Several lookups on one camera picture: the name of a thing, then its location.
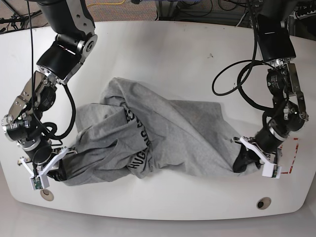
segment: white tabletop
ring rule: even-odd
[[[262,112],[250,107],[236,92],[216,97],[213,78],[227,65],[252,55],[253,33],[249,29],[183,22],[104,22],[96,24],[98,42],[84,66],[70,80],[77,106],[98,102],[100,93],[113,77],[141,81],[168,99],[218,101],[223,115],[240,134],[253,136],[261,129]],[[50,28],[34,29],[35,62],[50,47],[55,33]],[[302,91],[310,121],[300,133],[284,143],[281,164],[290,174],[279,180],[261,177],[260,172],[238,178],[197,178],[162,171],[145,179],[129,175],[112,183],[67,187],[50,181],[52,202],[43,200],[30,186],[27,171],[17,166],[24,152],[0,135],[0,161],[15,199],[21,202],[93,215],[157,219],[207,220],[254,217],[293,212],[307,195],[316,171],[316,42],[292,38]],[[29,31],[0,36],[0,112],[5,115],[31,75]],[[243,66],[225,73],[217,90],[233,87]],[[272,106],[266,87],[267,67],[255,68],[244,86],[259,104]],[[70,121],[71,108],[64,90],[57,90],[55,105],[43,121],[53,121],[60,132]],[[65,139],[69,144],[75,129]],[[259,210],[259,199],[272,204]]]

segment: gray fabric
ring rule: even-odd
[[[112,79],[100,104],[78,108],[78,154],[64,159],[67,185],[144,178],[159,169],[194,176],[238,176],[237,132],[219,103],[170,101],[137,82]],[[249,165],[242,174],[256,171]]]

